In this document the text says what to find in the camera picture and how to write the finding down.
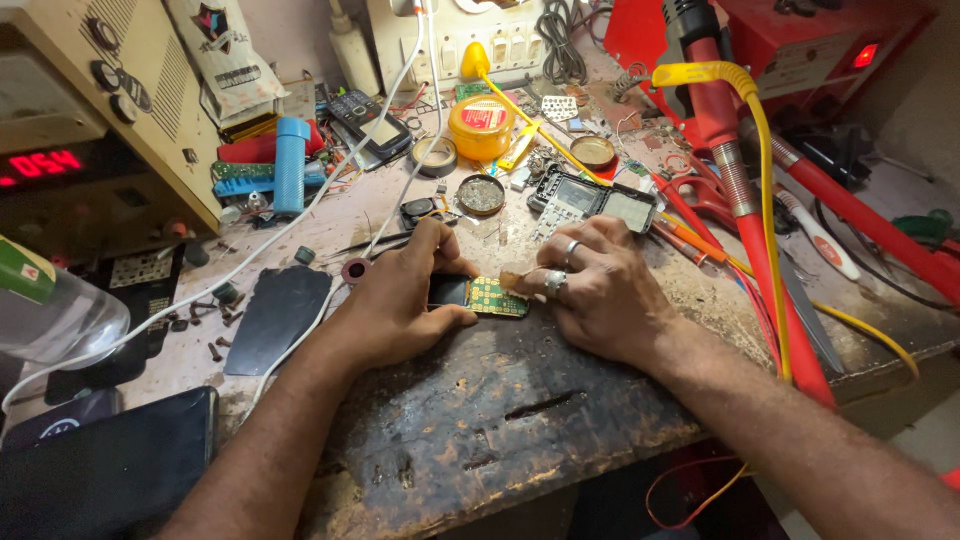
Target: green circuit board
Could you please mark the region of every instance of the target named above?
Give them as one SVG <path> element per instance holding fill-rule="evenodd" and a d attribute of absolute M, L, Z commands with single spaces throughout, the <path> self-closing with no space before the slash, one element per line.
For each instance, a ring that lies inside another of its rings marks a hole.
<path fill-rule="evenodd" d="M 477 278 L 470 282 L 468 308 L 477 313 L 523 317 L 530 306 L 522 298 L 504 293 L 500 280 Z"/>
<path fill-rule="evenodd" d="M 500 88 L 500 83 L 494 83 L 497 88 Z M 457 85 L 457 102 L 461 102 L 470 96 L 475 96 L 479 94 L 492 94 L 493 90 L 487 86 L 486 83 L 472 83 L 469 85 Z"/>

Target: wall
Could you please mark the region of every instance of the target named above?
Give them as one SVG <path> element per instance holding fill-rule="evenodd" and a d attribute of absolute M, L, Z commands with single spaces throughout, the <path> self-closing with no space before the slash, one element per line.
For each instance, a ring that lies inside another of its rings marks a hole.
<path fill-rule="evenodd" d="M 346 83 L 330 45 L 328 0 L 238 0 L 253 48 L 267 63 L 278 61 L 277 75 L 283 82 L 302 79 L 306 69 L 314 78 L 325 77 L 336 88 Z M 370 18 L 365 0 L 340 0 L 344 11 L 360 24 L 373 49 Z"/>
<path fill-rule="evenodd" d="M 940 16 L 880 74 L 851 117 L 889 157 L 960 188 L 960 2 L 931 1 Z"/>

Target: yellow plug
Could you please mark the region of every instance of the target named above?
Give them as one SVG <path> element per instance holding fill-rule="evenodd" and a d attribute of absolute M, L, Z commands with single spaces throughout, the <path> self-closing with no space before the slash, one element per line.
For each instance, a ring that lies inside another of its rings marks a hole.
<path fill-rule="evenodd" d="M 490 73 L 490 59 L 483 45 L 474 41 L 467 45 L 464 51 L 464 62 L 460 64 L 460 72 L 464 77 L 483 77 Z"/>

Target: stained wooden surface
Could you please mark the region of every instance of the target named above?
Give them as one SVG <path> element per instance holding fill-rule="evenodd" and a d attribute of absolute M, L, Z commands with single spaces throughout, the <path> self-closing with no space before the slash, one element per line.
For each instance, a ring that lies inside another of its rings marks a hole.
<path fill-rule="evenodd" d="M 578 48 L 592 81 L 610 81 L 620 73 L 613 60 L 589 42 Z M 602 118 L 592 106 L 590 113 L 595 122 Z M 434 115 L 421 120 L 422 133 L 438 132 Z M 564 139 L 553 128 L 546 129 Z M 442 133 L 449 136 L 445 127 Z M 621 155 L 656 166 L 677 150 L 671 144 L 650 150 L 641 142 L 645 136 L 644 131 L 624 134 Z M 398 162 L 328 195 L 297 229 L 241 272 L 234 279 L 236 287 L 249 293 L 261 270 L 296 265 L 293 255 L 300 245 L 318 254 L 312 268 L 339 272 L 347 258 L 358 254 L 330 254 L 369 239 L 380 228 L 411 168 L 408 161 Z M 455 193 L 473 173 L 461 160 L 443 179 L 448 193 Z M 778 181 L 810 202 L 809 194 L 789 177 L 779 175 Z M 625 172 L 617 182 L 636 187 L 638 177 Z M 414 180 L 406 200 L 431 196 L 436 188 L 436 181 Z M 531 192 L 508 189 L 502 213 L 476 224 L 461 220 L 457 226 L 464 256 L 474 260 L 483 275 L 496 277 L 505 267 L 535 265 L 539 246 L 529 236 L 538 216 L 525 205 Z M 888 219 L 923 215 L 932 208 L 960 215 L 960 198 L 947 186 L 929 185 L 883 165 L 858 197 Z M 736 238 L 710 226 L 732 255 L 747 259 Z M 845 229 L 835 229 L 869 260 Z M 395 222 L 387 234 L 397 230 Z M 224 240 L 239 253 L 225 255 L 214 247 L 216 242 L 208 243 L 211 262 L 181 274 L 177 299 L 217 282 L 275 233 L 253 232 L 249 226 L 223 231 Z M 672 248 L 662 249 L 647 239 L 639 242 L 655 278 L 685 316 L 773 368 L 756 316 L 734 282 L 708 266 L 694 266 Z M 808 273 L 804 286 L 811 298 L 888 333 L 918 360 L 960 344 L 956 316 L 906 300 L 869 276 L 860 283 L 847 281 L 828 267 L 803 233 L 782 237 L 780 243 Z M 897 277 L 904 286 L 937 298 L 907 274 L 897 271 Z M 346 294 L 342 289 L 331 307 Z M 853 387 L 850 397 L 855 397 L 864 382 L 906 381 L 893 353 L 824 315 L 820 318 L 848 372 L 827 371 L 834 387 Z M 144 375 L 119 389 L 124 407 L 130 409 L 203 384 L 215 386 L 221 396 L 221 443 L 227 444 L 251 405 L 258 379 L 225 376 L 223 364 L 210 359 L 206 344 L 220 336 L 232 340 L 239 325 L 225 328 L 217 311 L 203 321 L 169 334 L 163 352 L 147 363 Z M 892 379 L 881 377 L 889 373 Z M 48 409 L 40 399 L 42 389 L 40 380 L 20 395 L 22 404 L 14 408 L 8 426 Z M 303 511 L 301 533 L 333 538 L 428 536 L 700 436 L 694 420 L 654 383 L 569 348 L 544 309 L 535 308 L 523 320 L 484 318 L 427 356 L 369 373 L 357 383 L 335 421 L 324 465 Z"/>
<path fill-rule="evenodd" d="M 566 346 L 545 308 L 368 373 L 334 426 L 305 536 L 428 536 L 701 433 L 646 376 Z"/>

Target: white cable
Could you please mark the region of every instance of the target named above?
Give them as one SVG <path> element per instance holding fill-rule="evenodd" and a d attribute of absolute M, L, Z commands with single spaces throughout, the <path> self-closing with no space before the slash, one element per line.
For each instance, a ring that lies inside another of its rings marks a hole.
<path fill-rule="evenodd" d="M 420 3 L 420 0 L 415 0 L 414 2 L 415 5 L 418 5 L 419 3 Z M 337 167 L 333 170 L 333 173 L 331 173 L 330 176 L 327 177 L 327 181 L 324 182 L 324 186 L 321 187 L 320 192 L 317 193 L 316 197 L 314 197 L 313 202 L 310 203 L 310 206 L 307 207 L 303 211 L 303 213 L 297 217 L 297 219 L 290 222 L 290 225 L 287 225 L 286 227 L 284 227 L 283 230 L 275 234 L 274 237 L 264 242 L 262 246 L 257 248 L 257 250 L 254 251 L 249 258 L 247 258 L 247 260 L 244 260 L 243 262 L 241 262 L 240 265 L 234 268 L 232 272 L 227 274 L 225 277 L 223 277 L 221 280 L 214 283 L 207 289 L 191 296 L 190 298 L 187 298 L 186 300 L 173 304 L 170 307 L 167 307 L 163 311 L 147 319 L 143 324 L 133 329 L 133 331 L 131 331 L 124 337 L 107 345 L 106 347 L 103 347 L 99 351 L 95 351 L 88 355 L 77 356 L 76 358 L 70 358 L 69 360 L 65 360 L 59 364 L 55 364 L 48 368 L 42 369 L 34 373 L 33 375 L 30 375 L 28 378 L 22 380 L 11 389 L 10 393 L 7 394 L 7 397 L 4 398 L 2 405 L 0 405 L 0 409 L 3 410 L 4 414 L 7 414 L 8 416 L 10 416 L 10 407 L 13 402 L 13 398 L 16 396 L 17 392 L 22 390 L 23 387 L 26 386 L 27 384 L 30 384 L 31 382 L 39 379 L 40 377 L 49 375 L 65 367 L 69 367 L 69 366 L 78 364 L 80 362 L 83 362 L 84 360 L 93 358 L 94 356 L 98 356 L 98 355 L 102 355 L 103 353 L 110 352 L 116 349 L 117 347 L 120 347 L 121 345 L 126 344 L 131 339 L 134 339 L 135 337 L 140 335 L 142 332 L 147 330 L 153 323 L 162 319 L 163 317 L 166 317 L 168 314 L 173 313 L 174 311 L 176 311 L 177 309 L 180 309 L 181 307 L 189 306 L 190 304 L 193 304 L 194 302 L 197 302 L 198 300 L 203 299 L 204 297 L 211 294 L 218 287 L 228 283 L 230 280 L 236 277 L 236 275 L 239 274 L 241 271 L 243 271 L 243 269 L 246 268 L 247 265 L 253 262 L 254 259 L 259 257 L 260 254 L 262 254 L 267 250 L 267 248 L 269 248 L 277 240 L 279 240 L 281 236 L 283 236 L 285 233 L 287 233 L 288 231 L 290 231 L 291 229 L 299 225 L 300 222 L 303 221 L 306 218 L 306 216 L 310 214 L 310 211 L 320 203 L 320 200 L 324 197 L 324 195 L 330 189 L 330 186 L 333 184 L 334 179 L 336 179 L 340 175 L 344 167 L 346 167 L 347 164 L 350 162 L 350 160 L 352 160 L 353 157 L 356 156 L 357 153 L 359 153 L 360 150 L 362 150 L 367 145 L 368 142 L 370 142 L 372 138 L 372 134 L 376 133 L 376 128 L 379 127 L 380 122 L 382 122 L 383 119 L 390 112 L 390 105 L 394 102 L 394 95 L 396 94 L 397 89 L 400 88 L 400 85 L 403 82 L 403 78 L 406 77 L 407 72 L 410 70 L 410 67 L 413 66 L 414 61 L 417 59 L 417 51 L 420 50 L 420 45 L 422 44 L 422 42 L 423 42 L 423 16 L 421 13 L 418 13 L 417 14 L 417 45 L 414 47 L 413 52 L 410 54 L 410 58 L 407 59 L 407 62 L 403 65 L 403 69 L 400 70 L 399 75 L 396 77 L 396 82 L 394 82 L 394 86 L 390 89 L 390 93 L 387 94 L 387 99 L 383 105 L 383 110 L 380 112 L 380 116 L 376 119 L 376 123 L 373 124 L 373 127 L 372 129 L 370 129 L 370 132 L 367 134 L 367 136 L 365 136 L 363 140 L 360 141 L 360 144 L 358 144 L 356 148 L 350 151 L 347 157 L 344 158 L 344 160 L 341 161 L 340 164 L 337 165 Z"/>
<path fill-rule="evenodd" d="M 429 2 L 427 2 L 427 7 L 426 7 L 426 24 L 427 24 L 427 39 L 429 40 L 427 47 L 429 48 L 429 51 L 430 51 L 431 68 L 433 71 L 433 91 L 434 91 L 434 95 L 437 97 L 437 116 L 440 121 L 439 128 L 437 130 L 437 136 L 433 138 L 429 146 L 427 146 L 426 152 L 424 153 L 425 156 L 429 156 L 430 152 L 433 151 L 434 145 L 436 145 L 437 141 L 440 140 L 440 131 L 442 131 L 444 128 L 444 108 L 443 108 L 443 103 L 441 102 L 441 97 L 440 97 L 440 73 L 438 72 L 438 69 L 437 69 L 437 62 L 436 62 L 437 56 L 436 54 L 434 54 L 435 39 L 433 34 L 433 10 Z M 414 47 L 415 51 L 420 50 L 420 37 L 418 37 L 417 46 Z M 414 167 L 414 171 L 410 173 L 410 178 L 407 179 L 407 185 L 403 187 L 403 191 L 400 192 L 400 197 L 396 201 L 396 206 L 394 207 L 394 211 L 391 212 L 390 217 L 388 217 L 387 220 L 383 222 L 383 227 L 380 228 L 380 232 L 377 233 L 376 236 L 373 238 L 373 241 L 371 241 L 370 246 L 368 246 L 367 250 L 364 251 L 362 256 L 360 256 L 361 258 L 366 258 L 370 255 L 371 251 L 376 246 L 376 243 L 380 240 L 380 237 L 383 236 L 383 232 L 387 230 L 387 225 L 394 221 L 394 217 L 396 216 L 397 211 L 400 209 L 400 206 L 403 205 L 403 198 L 406 197 L 407 190 L 410 188 L 410 184 L 413 183 L 413 180 L 417 177 L 417 173 L 420 172 L 420 168 L 423 167 L 424 161 L 425 160 L 422 160 L 420 163 L 417 163 L 417 166 Z M 338 290 L 340 290 L 340 287 L 343 285 L 344 285 L 344 281 L 340 276 L 337 276 L 336 278 L 334 278 L 333 283 L 330 285 L 330 293 L 326 296 L 324 305 L 320 308 L 320 313 L 317 314 L 317 318 L 314 319 L 313 324 L 310 325 L 310 328 L 308 328 L 303 333 L 303 335 L 301 335 L 300 338 L 297 341 L 295 341 L 294 344 L 291 345 L 290 348 L 283 353 L 283 355 L 280 356 L 280 358 L 276 359 L 276 362 L 274 362 L 274 364 L 270 366 L 270 369 L 268 369 L 267 372 L 263 374 L 263 377 L 260 378 L 260 384 L 256 388 L 256 393 L 253 394 L 253 403 L 250 406 L 250 411 L 253 410 L 256 404 L 259 403 L 260 398 L 263 397 L 263 392 L 267 388 L 267 381 L 270 379 L 270 376 L 274 373 L 274 371 L 276 371 L 276 368 L 280 367 L 280 364 L 282 364 L 283 361 L 286 360 L 287 357 L 290 354 L 292 354 L 297 349 L 297 347 L 299 347 L 300 344 L 303 343 L 303 341 L 311 333 L 313 333 L 313 331 L 316 330 L 317 327 L 322 323 L 322 321 L 324 320 L 324 315 L 326 315 L 326 309 L 330 305 L 330 299 L 333 298 L 333 294 L 336 293 Z"/>

